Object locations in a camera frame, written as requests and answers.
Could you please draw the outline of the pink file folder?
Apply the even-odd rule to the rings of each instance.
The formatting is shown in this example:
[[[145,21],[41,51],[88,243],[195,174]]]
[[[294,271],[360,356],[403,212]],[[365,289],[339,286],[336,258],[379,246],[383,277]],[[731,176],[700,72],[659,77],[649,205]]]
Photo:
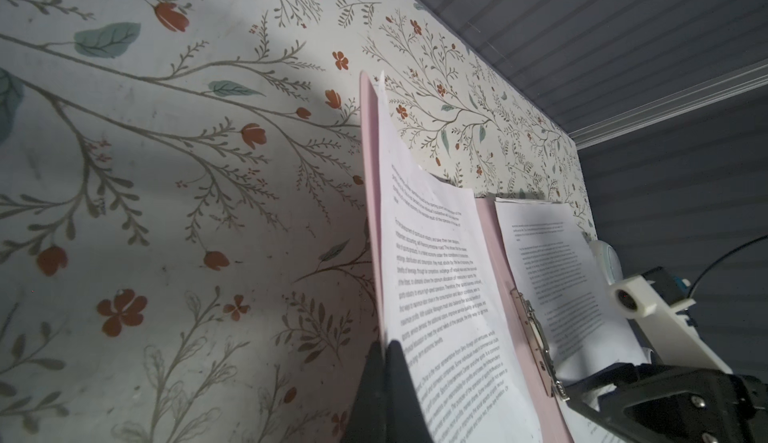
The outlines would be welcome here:
[[[367,236],[370,244],[374,270],[374,288],[376,309],[379,320],[379,340],[386,350],[389,340],[385,333],[383,315],[383,278],[381,274],[381,222],[380,222],[380,181],[378,170],[378,96],[379,88],[384,88],[381,79],[372,79],[367,75],[360,78],[360,96],[362,103],[361,131],[363,137],[364,175],[366,179],[367,200]],[[501,295],[503,311],[507,321],[509,335],[523,371],[529,394],[539,419],[542,438],[538,442],[567,442],[571,436],[566,422],[558,407],[557,400],[548,397],[535,365],[521,320],[516,311],[510,291],[516,289],[511,277],[507,258],[504,254],[501,232],[495,215],[494,202],[490,198],[478,198],[474,195],[477,212],[487,245],[488,256]]]

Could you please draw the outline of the printed white paper sheet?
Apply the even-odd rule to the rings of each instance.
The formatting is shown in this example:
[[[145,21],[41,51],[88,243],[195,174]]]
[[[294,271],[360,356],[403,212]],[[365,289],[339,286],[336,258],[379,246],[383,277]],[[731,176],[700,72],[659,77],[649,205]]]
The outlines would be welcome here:
[[[538,442],[474,194],[423,170],[378,96],[383,315],[436,442]]]

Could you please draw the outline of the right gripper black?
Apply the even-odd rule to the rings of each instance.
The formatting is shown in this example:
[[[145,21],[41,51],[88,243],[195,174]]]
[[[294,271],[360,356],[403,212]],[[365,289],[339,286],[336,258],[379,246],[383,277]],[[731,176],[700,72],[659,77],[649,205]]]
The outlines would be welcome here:
[[[571,410],[627,442],[767,440],[767,384],[748,375],[616,363],[565,390]]]

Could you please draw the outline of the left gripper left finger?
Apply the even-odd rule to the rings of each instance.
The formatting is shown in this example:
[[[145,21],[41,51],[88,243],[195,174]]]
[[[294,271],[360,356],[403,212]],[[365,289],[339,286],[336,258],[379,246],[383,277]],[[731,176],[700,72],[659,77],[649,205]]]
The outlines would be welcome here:
[[[380,341],[374,341],[367,360],[342,443],[386,441],[386,359]]]

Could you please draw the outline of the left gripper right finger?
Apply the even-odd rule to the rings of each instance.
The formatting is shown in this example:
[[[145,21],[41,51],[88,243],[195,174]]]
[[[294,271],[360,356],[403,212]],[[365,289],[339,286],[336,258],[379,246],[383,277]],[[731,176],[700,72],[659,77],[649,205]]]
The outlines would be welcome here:
[[[433,442],[403,348],[397,340],[392,340],[386,350],[386,441]]]

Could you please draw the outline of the metal folder clip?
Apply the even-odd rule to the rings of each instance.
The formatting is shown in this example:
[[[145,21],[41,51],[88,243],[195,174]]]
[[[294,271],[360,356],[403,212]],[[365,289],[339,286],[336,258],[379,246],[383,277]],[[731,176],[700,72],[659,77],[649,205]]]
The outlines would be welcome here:
[[[510,295],[521,320],[523,332],[546,395],[551,398],[557,397],[561,401],[567,402],[569,397],[566,394],[562,381],[556,375],[548,342],[532,304],[517,289],[512,289]]]

